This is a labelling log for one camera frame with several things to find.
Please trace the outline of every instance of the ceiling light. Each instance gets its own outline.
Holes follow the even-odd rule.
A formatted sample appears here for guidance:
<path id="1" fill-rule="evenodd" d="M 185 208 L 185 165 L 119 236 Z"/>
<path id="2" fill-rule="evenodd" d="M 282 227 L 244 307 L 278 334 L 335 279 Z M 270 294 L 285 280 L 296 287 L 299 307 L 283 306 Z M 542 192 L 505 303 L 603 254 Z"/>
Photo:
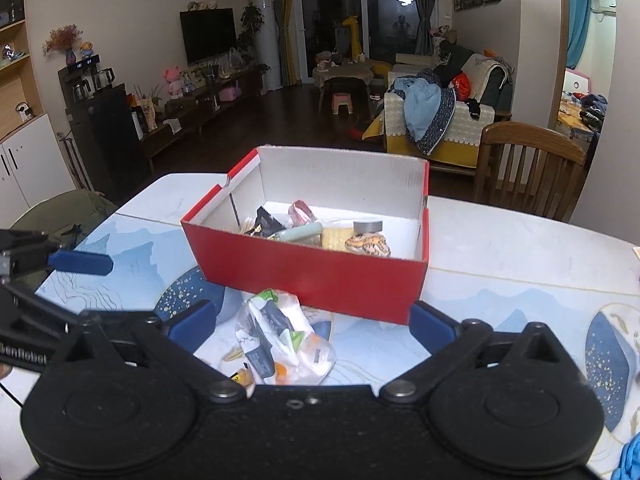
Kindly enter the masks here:
<path id="1" fill-rule="evenodd" d="M 398 1 L 403 7 L 406 7 L 407 5 L 411 5 L 414 2 L 414 0 L 398 0 Z"/>

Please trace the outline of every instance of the pink bag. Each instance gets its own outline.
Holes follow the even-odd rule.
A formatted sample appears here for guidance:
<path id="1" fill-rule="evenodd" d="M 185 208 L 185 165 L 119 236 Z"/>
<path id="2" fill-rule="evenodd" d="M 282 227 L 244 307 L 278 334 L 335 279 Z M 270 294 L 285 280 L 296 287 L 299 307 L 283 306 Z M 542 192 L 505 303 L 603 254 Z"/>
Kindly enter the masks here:
<path id="1" fill-rule="evenodd" d="M 236 81 L 236 86 L 227 86 L 220 91 L 219 97 L 220 101 L 223 103 L 228 103 L 229 101 L 235 101 L 242 95 L 242 89 Z"/>

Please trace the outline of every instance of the pink teddy bear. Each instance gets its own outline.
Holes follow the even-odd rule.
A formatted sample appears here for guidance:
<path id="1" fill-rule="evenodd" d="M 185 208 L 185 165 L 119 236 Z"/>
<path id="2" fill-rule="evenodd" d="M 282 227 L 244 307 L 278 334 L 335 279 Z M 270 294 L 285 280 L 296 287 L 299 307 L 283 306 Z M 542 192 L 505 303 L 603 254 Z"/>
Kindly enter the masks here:
<path id="1" fill-rule="evenodd" d="M 169 83 L 169 94 L 171 95 L 171 99 L 184 97 L 184 93 L 182 92 L 182 73 L 180 72 L 179 66 L 165 70 L 164 78 Z"/>

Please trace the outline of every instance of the television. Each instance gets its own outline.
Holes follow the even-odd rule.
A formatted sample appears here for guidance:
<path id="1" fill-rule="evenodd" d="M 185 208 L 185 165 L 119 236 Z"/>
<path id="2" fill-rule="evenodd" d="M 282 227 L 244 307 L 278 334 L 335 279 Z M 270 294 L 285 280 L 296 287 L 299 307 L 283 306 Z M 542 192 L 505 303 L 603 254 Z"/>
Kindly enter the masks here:
<path id="1" fill-rule="evenodd" d="M 236 46 L 233 9 L 181 12 L 180 23 L 189 64 L 218 56 Z"/>

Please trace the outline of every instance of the yellow curtain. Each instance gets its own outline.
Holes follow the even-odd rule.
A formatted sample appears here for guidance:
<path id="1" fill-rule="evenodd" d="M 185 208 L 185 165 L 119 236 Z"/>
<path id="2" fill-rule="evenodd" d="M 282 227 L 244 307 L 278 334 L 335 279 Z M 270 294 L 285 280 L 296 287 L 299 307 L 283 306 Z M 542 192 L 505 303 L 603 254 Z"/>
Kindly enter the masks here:
<path id="1" fill-rule="evenodd" d="M 291 40 L 289 36 L 289 23 L 291 21 L 291 9 L 293 7 L 293 0 L 284 0 L 284 48 L 285 59 L 287 69 L 283 71 L 286 74 L 286 81 L 283 81 L 284 86 L 290 86 L 296 84 L 296 67 L 293 59 L 293 50 L 291 48 Z"/>

